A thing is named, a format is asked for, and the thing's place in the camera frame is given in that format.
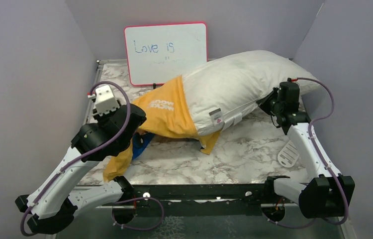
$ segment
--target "gray wall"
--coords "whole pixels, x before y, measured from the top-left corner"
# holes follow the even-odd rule
[[[62,159],[94,72],[63,0],[0,0],[0,238],[23,237],[13,201]]]
[[[269,50],[293,57],[324,0],[66,0],[96,58],[126,59],[124,27],[205,21],[210,58]]]
[[[373,238],[373,0],[327,0],[295,61],[332,89],[336,110],[316,124],[332,160],[356,182],[351,216],[358,238]],[[323,91],[304,97],[327,113]]]

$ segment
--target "pillowcase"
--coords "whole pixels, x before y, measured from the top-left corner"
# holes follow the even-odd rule
[[[210,154],[220,133],[235,125],[256,108],[257,100],[288,78],[315,77],[287,58],[268,51],[248,51],[226,56],[177,76],[132,104],[146,113],[139,132],[169,138],[199,139],[201,152]],[[318,88],[310,81],[299,82],[300,93]],[[112,157],[103,177],[105,181],[122,175],[132,159],[131,153]]]

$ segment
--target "marble surface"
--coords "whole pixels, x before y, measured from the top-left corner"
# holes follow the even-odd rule
[[[133,87],[129,83],[125,62],[105,64],[101,81],[120,85],[133,100],[152,87]],[[115,95],[123,96],[116,89]],[[307,182],[307,173],[299,161],[292,168],[282,167],[277,154],[288,141],[260,109],[221,133],[210,155],[199,151],[193,139],[154,137],[144,152],[125,173],[131,184],[233,184],[263,183],[268,176],[287,175]],[[79,185],[102,185],[102,172],[110,157],[100,162]]]

